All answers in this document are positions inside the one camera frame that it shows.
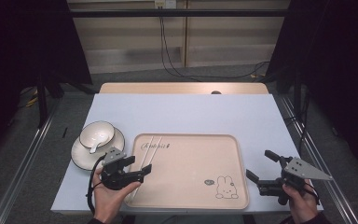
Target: table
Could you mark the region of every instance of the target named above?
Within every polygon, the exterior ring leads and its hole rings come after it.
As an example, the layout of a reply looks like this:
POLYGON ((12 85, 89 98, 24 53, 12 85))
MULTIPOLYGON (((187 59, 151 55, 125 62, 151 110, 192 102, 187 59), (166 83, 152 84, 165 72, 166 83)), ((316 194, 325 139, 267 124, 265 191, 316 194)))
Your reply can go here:
MULTIPOLYGON (((132 141, 139 133, 231 134, 239 142, 244 166, 261 179, 275 179, 281 171, 279 164, 264 156, 265 149, 283 156, 298 156, 272 95, 259 83, 108 83, 95 95, 85 125, 100 119, 124 133, 127 154, 131 154, 132 141), (211 95, 212 91, 229 94, 211 95)), ((82 197, 89 177, 90 172, 71 161, 51 210, 63 214, 89 213, 82 197)), ((243 210, 131 208, 123 204, 120 211, 183 215, 289 210, 277 204, 276 197, 259 196, 256 185, 250 181, 248 188, 250 204, 243 210)))

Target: rabbit cartoon print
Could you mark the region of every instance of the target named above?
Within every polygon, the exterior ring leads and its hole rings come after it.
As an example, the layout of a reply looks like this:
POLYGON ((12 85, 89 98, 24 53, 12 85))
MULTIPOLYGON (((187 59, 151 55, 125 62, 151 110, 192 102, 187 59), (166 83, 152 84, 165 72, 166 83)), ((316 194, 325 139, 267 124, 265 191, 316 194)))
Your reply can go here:
POLYGON ((238 199, 237 189, 232 181, 231 176, 219 176, 217 178, 217 194, 218 199, 238 199))

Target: white plate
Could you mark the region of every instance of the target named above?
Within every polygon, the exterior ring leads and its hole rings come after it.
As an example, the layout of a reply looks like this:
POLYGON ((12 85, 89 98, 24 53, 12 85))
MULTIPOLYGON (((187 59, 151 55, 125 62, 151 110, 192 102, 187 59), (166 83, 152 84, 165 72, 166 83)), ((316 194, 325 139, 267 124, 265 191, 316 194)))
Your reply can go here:
POLYGON ((90 154, 90 149, 81 145, 79 138, 77 138, 72 146, 71 156, 72 161, 81 169, 92 170, 95 162, 103 156, 106 152, 109 152, 112 147, 119 150, 124 148, 124 135, 119 129, 115 129, 115 137, 107 145, 98 147, 95 153, 90 154))

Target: black cable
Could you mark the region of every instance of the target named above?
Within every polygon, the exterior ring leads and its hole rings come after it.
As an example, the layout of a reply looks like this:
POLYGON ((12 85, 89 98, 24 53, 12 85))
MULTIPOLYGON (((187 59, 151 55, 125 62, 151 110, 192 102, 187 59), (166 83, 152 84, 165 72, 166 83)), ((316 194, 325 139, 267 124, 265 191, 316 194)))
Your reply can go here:
MULTIPOLYGON (((255 73, 255 70, 253 70, 252 72, 250 73, 247 73, 247 74, 244 74, 244 75, 240 75, 240 76, 235 76, 235 77, 218 77, 218 78, 226 78, 226 79, 231 79, 231 78, 240 78, 240 77, 248 77, 250 75, 253 75, 255 73)), ((188 77, 213 77, 213 76, 188 76, 188 77)))
POLYGON ((304 118, 301 119, 302 123, 303 123, 303 128, 301 129, 301 136, 300 136, 300 140, 298 142, 298 155, 301 158, 301 148, 302 148, 302 142, 304 141, 305 138, 305 133, 307 131, 307 119, 308 119, 308 107, 310 106, 310 92, 307 91, 306 95, 305 95, 305 99, 304 99, 304 104, 303 104, 303 108, 302 108, 302 113, 304 114, 304 118))
MULTIPOLYGON (((175 67, 172 64, 171 61, 171 57, 170 57, 170 53, 168 52, 168 45, 167 45, 167 39, 166 39, 166 35, 165 35, 165 25, 164 25, 164 19, 162 17, 159 18, 159 23, 160 23, 160 38, 161 38, 161 60, 162 60, 162 65, 164 66, 164 69, 172 76, 175 77, 184 77, 184 78, 189 78, 191 80, 194 81, 198 81, 201 82, 201 80, 196 79, 196 77, 214 77, 214 76, 197 76, 197 75, 189 75, 189 76, 185 76, 183 74, 181 74, 179 71, 177 71, 175 69, 175 67), (171 68, 175 71, 175 73, 177 74, 173 74, 172 72, 170 72, 168 70, 168 68, 165 66, 165 62, 164 62, 164 49, 166 51, 167 57, 168 57, 168 61, 171 65, 171 68)), ((257 72, 257 70, 259 70, 260 68, 262 68, 265 64, 269 63, 269 61, 266 62, 261 62, 261 63, 257 63, 255 64, 254 70, 250 73, 247 73, 245 75, 240 75, 240 76, 236 76, 236 77, 214 77, 214 78, 240 78, 240 77, 248 77, 254 73, 257 72)))
POLYGON ((91 175, 89 176, 89 190, 86 194, 87 197, 87 204, 89 205, 89 210, 91 211, 91 213, 94 215, 95 214, 95 207, 92 204, 92 192, 94 191, 95 187, 97 187, 98 185, 102 184, 102 182, 96 184, 95 186, 92 186, 92 178, 94 177, 94 173, 95 173, 95 169, 97 169, 98 164, 100 163, 100 161, 102 161, 105 158, 106 154, 101 156, 94 164, 94 166, 92 167, 91 170, 91 175))
POLYGON ((181 74, 180 72, 178 72, 175 67, 173 66, 172 64, 172 61, 171 61, 171 57, 170 57, 170 53, 168 52, 168 45, 167 45, 167 39, 165 37, 165 25, 164 25, 164 19, 162 17, 159 18, 159 24, 160 24, 160 31, 161 31, 161 60, 162 60, 162 65, 164 66, 164 69, 172 76, 175 76, 175 77, 185 77, 185 78, 189 78, 191 80, 194 80, 194 81, 198 81, 200 82, 200 80, 197 80, 193 77, 187 77, 187 76, 184 76, 183 74, 181 74), (167 52, 167 57, 168 57, 168 61, 170 62, 170 65, 171 65, 171 68, 177 73, 177 75, 171 73, 168 68, 165 66, 165 62, 164 62, 164 46, 165 46, 165 51, 167 52))

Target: white bowl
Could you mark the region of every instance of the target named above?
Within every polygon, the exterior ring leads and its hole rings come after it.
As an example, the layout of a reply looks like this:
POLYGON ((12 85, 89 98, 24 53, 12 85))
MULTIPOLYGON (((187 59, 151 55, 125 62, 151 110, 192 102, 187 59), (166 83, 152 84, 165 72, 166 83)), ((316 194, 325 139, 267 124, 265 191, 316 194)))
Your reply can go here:
POLYGON ((96 121, 87 125, 80 133, 79 141, 83 147, 97 148, 108 144, 115 136, 115 127, 106 121, 96 121))

